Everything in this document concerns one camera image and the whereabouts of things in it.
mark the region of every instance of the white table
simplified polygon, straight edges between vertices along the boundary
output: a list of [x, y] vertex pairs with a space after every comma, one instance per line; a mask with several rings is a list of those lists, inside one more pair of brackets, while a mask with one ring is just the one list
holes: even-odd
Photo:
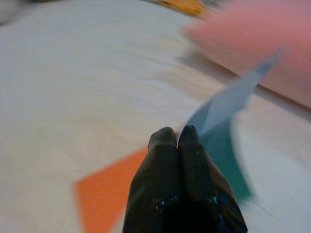
[[[0, 232], [80, 232], [72, 183], [179, 127], [224, 85], [232, 74], [179, 34], [192, 20], [140, 0], [66, 0], [0, 28]], [[310, 232], [310, 122], [266, 93], [239, 114], [250, 232]]]

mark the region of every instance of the white surface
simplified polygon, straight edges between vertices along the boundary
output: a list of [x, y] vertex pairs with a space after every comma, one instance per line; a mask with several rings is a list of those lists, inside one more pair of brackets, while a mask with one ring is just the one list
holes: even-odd
[[[191, 20], [140, 0], [66, 0], [0, 28], [1, 233], [79, 232], [72, 183], [223, 86], [184, 60]], [[295, 111], [252, 96], [239, 117], [250, 232], [311, 230], [310, 114]]]

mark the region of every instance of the orange paper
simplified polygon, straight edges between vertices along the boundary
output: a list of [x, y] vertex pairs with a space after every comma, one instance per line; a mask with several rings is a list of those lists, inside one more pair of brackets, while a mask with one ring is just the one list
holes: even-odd
[[148, 149], [143, 148], [74, 184], [86, 233], [108, 233], [124, 209], [131, 181]]

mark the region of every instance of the yellow object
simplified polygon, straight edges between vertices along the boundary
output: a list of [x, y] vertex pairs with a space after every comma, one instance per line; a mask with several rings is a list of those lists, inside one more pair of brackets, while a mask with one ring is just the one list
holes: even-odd
[[148, 0], [159, 5], [163, 5], [174, 10], [180, 11], [190, 16], [199, 16], [208, 11], [201, 0]]

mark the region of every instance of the orange triangle paper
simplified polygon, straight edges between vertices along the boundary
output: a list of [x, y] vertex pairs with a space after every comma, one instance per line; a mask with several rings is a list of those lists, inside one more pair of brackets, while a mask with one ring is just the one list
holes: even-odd
[[133, 176], [147, 151], [143, 148], [134, 152], [74, 184], [86, 233], [108, 233], [113, 228], [126, 205]]

